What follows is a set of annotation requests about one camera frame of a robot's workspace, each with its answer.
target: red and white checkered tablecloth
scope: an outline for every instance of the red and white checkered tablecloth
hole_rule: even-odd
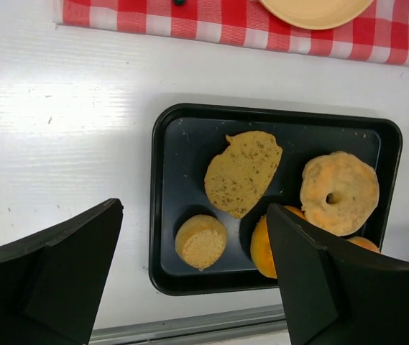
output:
[[[409,65],[409,0],[375,0],[336,29],[298,29],[254,0],[55,0],[63,24]]]

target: tray rim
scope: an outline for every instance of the tray rim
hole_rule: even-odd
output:
[[[153,130],[152,130],[152,156],[151,156],[151,175],[150,175],[150,240],[149,240],[149,265],[148,265],[148,275],[150,278],[151,283],[153,286],[159,290],[161,293],[164,293],[166,295],[171,295],[171,296],[186,296],[186,295],[203,295],[203,294],[209,294],[209,293],[229,293],[229,292],[236,292],[236,291],[250,291],[250,290],[264,290],[264,289],[270,289],[270,288],[276,288],[276,280],[273,282],[273,285],[271,286],[263,286],[263,287],[250,287],[250,288],[232,288],[232,289],[221,289],[221,288],[216,288],[213,290],[203,290],[200,292],[195,292],[195,291],[184,291],[184,292],[177,292],[175,290],[168,290],[161,286],[161,284],[158,284],[158,281],[156,280],[155,273],[153,272],[153,266],[155,263],[155,255],[154,255],[154,248],[155,245],[155,216],[156,213],[158,212],[157,207],[156,207],[156,194],[157,194],[157,183],[156,177],[157,177],[157,172],[158,172],[158,164],[157,160],[155,159],[157,156],[157,141],[158,141],[158,130],[160,127],[163,125],[164,120],[166,120],[173,112],[181,109],[200,109],[200,110],[207,110],[207,111],[230,111],[234,113],[241,113],[244,112],[246,114],[251,114],[251,115],[257,115],[257,114],[265,114],[265,115],[271,115],[271,116],[279,116],[280,118],[287,116],[286,114],[283,114],[285,112],[287,113],[294,113],[294,114],[301,114],[303,120],[341,120],[341,121],[366,121],[368,124],[383,124],[388,127],[391,127],[392,130],[396,134],[396,138],[398,141],[398,149],[397,149],[397,157],[395,160],[395,165],[394,165],[394,170],[393,174],[391,176],[392,182],[390,186],[390,192],[389,192],[389,201],[387,205],[385,205],[385,213],[384,217],[382,218],[382,231],[381,231],[381,237],[379,238],[379,248],[382,248],[382,243],[383,239],[385,238],[385,232],[386,232],[386,227],[387,227],[387,221],[389,219],[390,215],[390,207],[392,203],[392,197],[394,193],[394,188],[395,188],[395,183],[397,180],[397,172],[399,170],[399,164],[400,164],[400,158],[402,154],[402,149],[403,149],[403,134],[400,130],[400,127],[392,120],[385,119],[385,118],[378,118],[378,117],[366,117],[366,116],[350,116],[350,115],[338,115],[338,114],[322,114],[322,113],[312,113],[312,112],[304,112],[304,111],[292,111],[292,110],[283,110],[283,109],[263,109],[263,108],[250,108],[250,107],[240,107],[240,106],[224,106],[224,105],[218,105],[218,104],[199,104],[199,103],[177,103],[173,106],[170,106],[166,108],[157,118],[155,121],[155,124],[153,125]]]

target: white tabletop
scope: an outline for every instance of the white tabletop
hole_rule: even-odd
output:
[[[96,328],[280,302],[276,290],[173,298],[150,283],[151,131],[180,101],[397,122],[404,148],[384,253],[409,260],[409,68],[56,28],[45,1],[0,0],[0,245],[120,198]]]

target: bagel hole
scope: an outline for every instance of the bagel hole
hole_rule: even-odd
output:
[[[340,192],[329,193],[326,196],[326,202],[329,205],[335,205],[343,200],[343,194]]]

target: brown flat food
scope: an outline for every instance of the brown flat food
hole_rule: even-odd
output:
[[[314,158],[302,176],[300,201],[306,219],[332,234],[354,233],[377,207],[380,189],[375,170],[349,153]]]
[[[260,131],[226,136],[226,141],[229,146],[208,166],[204,188],[212,205],[240,219],[267,190],[282,148],[273,135]]]
[[[202,271],[213,265],[226,247],[226,228],[212,216],[188,219],[175,237],[175,251],[191,267]]]

